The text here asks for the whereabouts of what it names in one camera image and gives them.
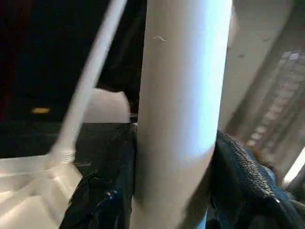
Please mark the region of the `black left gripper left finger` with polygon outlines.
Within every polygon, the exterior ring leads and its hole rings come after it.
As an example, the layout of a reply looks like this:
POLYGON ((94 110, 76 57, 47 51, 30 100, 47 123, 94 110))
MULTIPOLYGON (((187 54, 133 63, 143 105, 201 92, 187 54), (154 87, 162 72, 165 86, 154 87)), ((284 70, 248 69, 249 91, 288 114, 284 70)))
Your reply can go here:
POLYGON ((61 229, 128 229, 134 190, 135 132, 123 130, 78 183, 61 229))

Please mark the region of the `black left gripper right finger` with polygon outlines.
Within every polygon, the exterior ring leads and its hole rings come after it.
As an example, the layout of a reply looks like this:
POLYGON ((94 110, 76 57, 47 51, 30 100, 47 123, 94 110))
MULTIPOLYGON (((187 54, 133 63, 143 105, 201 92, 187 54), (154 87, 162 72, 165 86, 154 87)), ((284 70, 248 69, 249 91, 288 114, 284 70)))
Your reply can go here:
POLYGON ((250 148, 217 132, 210 197, 222 229, 303 229, 305 223, 250 148))

